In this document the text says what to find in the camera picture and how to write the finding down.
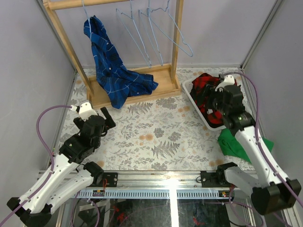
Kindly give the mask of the blue plaid shirt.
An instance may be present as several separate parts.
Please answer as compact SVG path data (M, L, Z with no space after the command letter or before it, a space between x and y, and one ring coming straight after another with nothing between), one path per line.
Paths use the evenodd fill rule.
M96 79L107 93L112 107L120 109L128 97L152 94L158 87L153 75L128 70L111 43L103 23L96 16L92 16L90 24ZM84 22L83 32L89 38L87 20Z

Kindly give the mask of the black shirt wire hanger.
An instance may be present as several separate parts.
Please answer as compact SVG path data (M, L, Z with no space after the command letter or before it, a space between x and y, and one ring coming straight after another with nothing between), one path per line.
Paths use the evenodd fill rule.
M151 48L155 54L156 59L158 60L160 66L163 66L164 61L162 54L159 49L159 45L157 42L156 34L154 32L154 29L152 27L152 20L151 20L151 1L148 1L148 5L146 8L146 11L143 12L142 10L139 10L139 19L143 25L143 29L147 35L147 38L149 40L149 43L151 45Z

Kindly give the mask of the red shirt wire hanger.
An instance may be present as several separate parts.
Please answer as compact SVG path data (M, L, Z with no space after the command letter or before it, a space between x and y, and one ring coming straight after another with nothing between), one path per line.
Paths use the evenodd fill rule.
M132 7L132 1L127 0L129 2L129 13L126 13L124 11L121 11L119 8L116 8L116 15L120 22L122 23L123 27L129 34L130 38L134 42L136 48L138 49L140 55L144 59L145 64L150 69L152 66L150 57L147 53L143 38L140 34L140 31L138 29L138 26L136 24L135 18L134 18L134 12Z

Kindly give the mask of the light blue wire hanger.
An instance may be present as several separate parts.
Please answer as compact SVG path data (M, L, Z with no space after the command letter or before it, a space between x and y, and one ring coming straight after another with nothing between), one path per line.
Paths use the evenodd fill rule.
M146 9L147 18L151 25L151 29L153 26L156 28L169 40L172 42L173 48L176 50L181 50L188 57L193 57L194 52L191 48L190 44L185 41L185 38L181 32L181 23L182 23L182 14L183 14L183 0L177 0L175 3L175 14L174 16L170 11L170 0L166 1L166 7L152 8L151 1L148 1L148 7ZM152 13L162 11L166 13L168 18L172 21L173 25L173 36L169 36L154 20L152 19Z

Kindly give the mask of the red plaid shirt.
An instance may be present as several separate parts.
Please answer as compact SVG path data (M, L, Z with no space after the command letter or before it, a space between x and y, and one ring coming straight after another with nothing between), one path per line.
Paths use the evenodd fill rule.
M202 73L199 77L192 81L192 89L190 92L195 104L197 105L202 116L212 128L223 126L223 117L219 111L208 113L206 107L207 99L210 95L210 89L216 87L220 82L218 77L213 77L208 73Z

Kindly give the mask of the blue shirt wire hanger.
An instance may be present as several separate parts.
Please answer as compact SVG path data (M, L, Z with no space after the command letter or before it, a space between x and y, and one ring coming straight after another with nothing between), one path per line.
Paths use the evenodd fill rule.
M88 16L88 13L86 11L86 8L85 8L85 4L84 4L84 0L81 1L82 2L82 7L85 11L85 15L87 17L87 21L88 21L88 24L89 24L89 39L91 41L91 38L92 38L92 32L91 32L91 24L90 24L90 17Z

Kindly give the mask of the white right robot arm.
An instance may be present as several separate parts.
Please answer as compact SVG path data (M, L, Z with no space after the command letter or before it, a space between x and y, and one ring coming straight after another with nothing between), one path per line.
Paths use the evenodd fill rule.
M232 184L241 189L260 215L293 207L299 201L301 184L291 180L274 160L253 116L245 110L240 87L206 85L205 89L206 108L222 114L224 126L244 148L257 173L254 178L230 162L217 167L216 182L223 187Z

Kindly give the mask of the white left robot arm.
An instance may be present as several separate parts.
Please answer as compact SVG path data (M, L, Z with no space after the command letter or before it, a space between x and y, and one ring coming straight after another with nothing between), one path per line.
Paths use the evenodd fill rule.
M108 130L116 126L106 107L100 109L102 115L93 109L90 102L72 105L69 109L79 114L73 120L79 132L63 143L59 153L52 157L51 165L26 193L7 202L12 214L17 215L26 227L44 227L71 196L89 186L108 184L104 170L93 161L84 164L75 177L63 182L72 170L100 147L101 138Z

